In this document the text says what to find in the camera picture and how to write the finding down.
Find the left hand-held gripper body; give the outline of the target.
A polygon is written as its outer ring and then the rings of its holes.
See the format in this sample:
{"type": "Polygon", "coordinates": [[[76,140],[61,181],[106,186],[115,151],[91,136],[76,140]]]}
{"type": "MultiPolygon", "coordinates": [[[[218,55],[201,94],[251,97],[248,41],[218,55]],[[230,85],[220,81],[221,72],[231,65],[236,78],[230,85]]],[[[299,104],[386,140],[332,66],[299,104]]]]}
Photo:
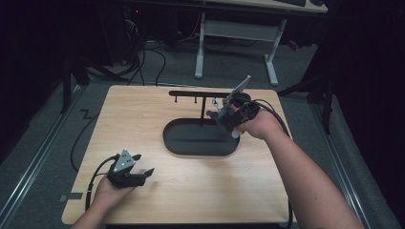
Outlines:
{"type": "Polygon", "coordinates": [[[146,181],[144,174],[131,173],[136,163],[130,153],[127,150],[123,150],[117,155],[117,159],[110,167],[107,178],[117,188],[143,186],[146,181]]]}

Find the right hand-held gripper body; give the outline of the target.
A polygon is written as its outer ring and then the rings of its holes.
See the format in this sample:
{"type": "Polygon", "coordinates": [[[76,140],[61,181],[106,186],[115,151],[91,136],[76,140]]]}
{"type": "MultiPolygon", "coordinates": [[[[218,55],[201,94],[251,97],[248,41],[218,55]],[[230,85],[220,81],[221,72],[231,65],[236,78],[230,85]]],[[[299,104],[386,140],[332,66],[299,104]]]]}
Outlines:
{"type": "Polygon", "coordinates": [[[219,112],[217,123],[229,132],[232,132],[236,126],[253,119],[260,110],[260,107],[251,100],[250,95],[244,92],[250,79],[251,76],[248,75],[223,99],[223,107],[219,112]],[[238,107],[239,110],[236,113],[233,112],[232,106],[238,107]]]}

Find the black and white plush keychain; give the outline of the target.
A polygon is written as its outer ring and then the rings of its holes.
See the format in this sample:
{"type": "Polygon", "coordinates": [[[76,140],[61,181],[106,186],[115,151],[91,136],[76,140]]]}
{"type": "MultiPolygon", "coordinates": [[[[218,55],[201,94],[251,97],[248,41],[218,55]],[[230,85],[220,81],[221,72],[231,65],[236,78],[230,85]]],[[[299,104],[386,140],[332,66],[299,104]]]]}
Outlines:
{"type": "MultiPolygon", "coordinates": [[[[212,98],[212,105],[216,108],[216,110],[217,110],[217,113],[219,113],[222,109],[221,109],[221,107],[220,107],[220,103],[219,103],[219,101],[218,101],[218,99],[216,98],[216,97],[214,97],[214,98],[212,98]]],[[[232,132],[231,132],[231,136],[233,137],[233,138],[238,138],[240,135],[242,135],[243,134],[243,132],[239,132],[239,131],[235,131],[235,130],[233,130],[232,132]]]]}

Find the black key rack with tray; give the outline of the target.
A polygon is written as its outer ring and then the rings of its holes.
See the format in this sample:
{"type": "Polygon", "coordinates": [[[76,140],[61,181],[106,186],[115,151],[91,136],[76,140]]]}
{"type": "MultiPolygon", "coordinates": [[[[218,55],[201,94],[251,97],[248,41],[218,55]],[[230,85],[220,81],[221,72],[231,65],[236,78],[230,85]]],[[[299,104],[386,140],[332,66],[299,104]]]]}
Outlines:
{"type": "Polygon", "coordinates": [[[226,98],[226,93],[170,91],[178,100],[179,96],[202,99],[199,118],[177,118],[168,122],[162,132],[165,147],[178,156],[229,156],[233,154],[240,138],[234,138],[215,120],[205,118],[207,98],[226,98]]]}

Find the person's left hand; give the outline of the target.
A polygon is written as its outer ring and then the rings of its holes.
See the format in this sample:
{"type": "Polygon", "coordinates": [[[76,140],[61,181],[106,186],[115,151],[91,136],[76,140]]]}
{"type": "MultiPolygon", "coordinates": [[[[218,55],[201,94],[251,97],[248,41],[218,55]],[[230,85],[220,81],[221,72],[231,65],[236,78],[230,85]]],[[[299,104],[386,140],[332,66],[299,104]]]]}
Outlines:
{"type": "Polygon", "coordinates": [[[96,188],[92,207],[112,210],[134,190],[134,187],[117,188],[107,177],[103,177],[96,188]]]}

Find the person's right hand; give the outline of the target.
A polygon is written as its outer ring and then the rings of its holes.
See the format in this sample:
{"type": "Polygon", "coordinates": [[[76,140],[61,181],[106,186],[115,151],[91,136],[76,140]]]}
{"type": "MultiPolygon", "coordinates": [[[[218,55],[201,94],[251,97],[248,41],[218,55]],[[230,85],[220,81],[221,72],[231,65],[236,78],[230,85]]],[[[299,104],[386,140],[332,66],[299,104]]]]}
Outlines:
{"type": "Polygon", "coordinates": [[[261,110],[254,119],[237,126],[235,130],[242,133],[248,132],[251,136],[264,141],[283,133],[275,116],[266,110],[261,110]]]}

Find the grey tape piece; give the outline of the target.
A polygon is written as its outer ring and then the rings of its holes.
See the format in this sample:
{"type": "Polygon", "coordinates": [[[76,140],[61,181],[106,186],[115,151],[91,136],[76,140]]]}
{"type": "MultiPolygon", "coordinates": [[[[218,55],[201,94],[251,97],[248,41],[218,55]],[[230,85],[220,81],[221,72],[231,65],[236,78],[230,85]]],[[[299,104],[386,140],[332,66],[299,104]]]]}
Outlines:
{"type": "Polygon", "coordinates": [[[70,199],[82,199],[83,193],[69,193],[66,195],[61,195],[59,202],[67,202],[70,199]]]}

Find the white-legged desk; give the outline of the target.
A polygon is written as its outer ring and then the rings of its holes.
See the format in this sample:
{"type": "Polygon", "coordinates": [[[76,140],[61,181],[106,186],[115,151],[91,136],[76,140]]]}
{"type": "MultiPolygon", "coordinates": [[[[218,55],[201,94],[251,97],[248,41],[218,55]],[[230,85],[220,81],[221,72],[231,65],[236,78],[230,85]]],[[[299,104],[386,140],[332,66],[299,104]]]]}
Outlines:
{"type": "Polygon", "coordinates": [[[279,46],[280,40],[287,24],[288,13],[308,13],[309,15],[326,14],[328,7],[324,3],[316,4],[317,0],[307,0],[305,7],[297,7],[274,0],[202,0],[202,5],[208,7],[220,4],[230,7],[246,7],[254,10],[274,10],[280,12],[282,18],[277,25],[259,25],[248,22],[231,22],[220,19],[207,19],[205,13],[201,13],[199,48],[196,58],[195,77],[203,77],[204,63],[204,39],[206,36],[235,38],[251,41],[263,41],[272,44],[269,53],[264,55],[267,75],[272,86],[278,85],[278,78],[274,69],[273,58],[279,46]]]}

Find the black metal stand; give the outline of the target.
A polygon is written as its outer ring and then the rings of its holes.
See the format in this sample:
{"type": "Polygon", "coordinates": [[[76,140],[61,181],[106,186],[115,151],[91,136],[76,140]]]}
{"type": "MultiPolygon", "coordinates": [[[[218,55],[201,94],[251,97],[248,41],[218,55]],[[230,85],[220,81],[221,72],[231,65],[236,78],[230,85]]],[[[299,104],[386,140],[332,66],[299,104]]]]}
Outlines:
{"type": "Polygon", "coordinates": [[[303,79],[299,83],[278,92],[278,95],[286,96],[295,92],[308,92],[308,103],[321,103],[323,105],[321,125],[329,135],[334,83],[335,73],[332,67],[312,66],[307,68],[303,79]]]}
{"type": "Polygon", "coordinates": [[[65,114],[71,105],[72,78],[75,79],[75,82],[79,86],[87,86],[90,83],[90,77],[87,74],[86,62],[82,56],[68,55],[63,62],[62,114],[65,114]]]}

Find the dark computer tower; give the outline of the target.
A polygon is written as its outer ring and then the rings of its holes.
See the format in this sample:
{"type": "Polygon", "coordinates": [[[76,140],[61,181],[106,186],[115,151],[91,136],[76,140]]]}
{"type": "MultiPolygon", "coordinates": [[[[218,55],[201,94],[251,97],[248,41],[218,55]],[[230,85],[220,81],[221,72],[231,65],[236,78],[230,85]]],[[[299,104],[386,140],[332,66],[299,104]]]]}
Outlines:
{"type": "Polygon", "coordinates": [[[141,10],[136,7],[122,8],[124,31],[129,46],[129,62],[136,62],[138,52],[142,45],[141,10]]]}

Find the black keyboard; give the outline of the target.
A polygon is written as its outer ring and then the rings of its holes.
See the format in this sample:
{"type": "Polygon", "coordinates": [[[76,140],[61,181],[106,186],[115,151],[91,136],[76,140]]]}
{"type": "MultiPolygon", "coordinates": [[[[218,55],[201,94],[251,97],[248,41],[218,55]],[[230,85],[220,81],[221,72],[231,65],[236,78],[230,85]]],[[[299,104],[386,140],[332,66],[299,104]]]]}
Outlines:
{"type": "Polygon", "coordinates": [[[307,0],[274,0],[277,2],[281,2],[284,4],[289,4],[292,6],[297,6],[297,7],[305,7],[307,4],[307,0]]]}

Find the metal floor rail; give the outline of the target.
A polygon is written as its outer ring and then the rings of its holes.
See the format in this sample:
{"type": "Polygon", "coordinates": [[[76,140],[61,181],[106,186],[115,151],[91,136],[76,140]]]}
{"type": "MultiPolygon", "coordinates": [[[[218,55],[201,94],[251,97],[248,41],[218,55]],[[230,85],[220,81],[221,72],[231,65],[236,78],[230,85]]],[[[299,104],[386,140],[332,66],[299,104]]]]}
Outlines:
{"type": "Polygon", "coordinates": [[[327,133],[327,131],[323,125],[322,114],[321,114],[320,108],[314,104],[309,104],[309,108],[310,108],[312,115],[314,116],[314,118],[316,120],[317,126],[320,129],[320,132],[322,133],[322,136],[328,146],[330,162],[332,164],[332,168],[335,172],[337,181],[339,183],[339,187],[341,188],[341,191],[342,191],[346,201],[348,202],[350,207],[353,209],[356,216],[359,218],[359,220],[363,224],[364,228],[371,229],[371,225],[369,223],[367,216],[365,215],[365,212],[364,212],[363,206],[361,204],[361,201],[359,199],[359,196],[352,185],[352,182],[351,182],[349,175],[344,167],[344,164],[338,154],[338,151],[333,142],[333,139],[332,139],[331,135],[327,133]]]}
{"type": "Polygon", "coordinates": [[[63,87],[57,87],[29,121],[28,129],[0,165],[0,229],[6,229],[12,221],[48,158],[72,107],[85,90],[85,86],[74,86],[70,90],[71,101],[63,110],[63,87]]]}

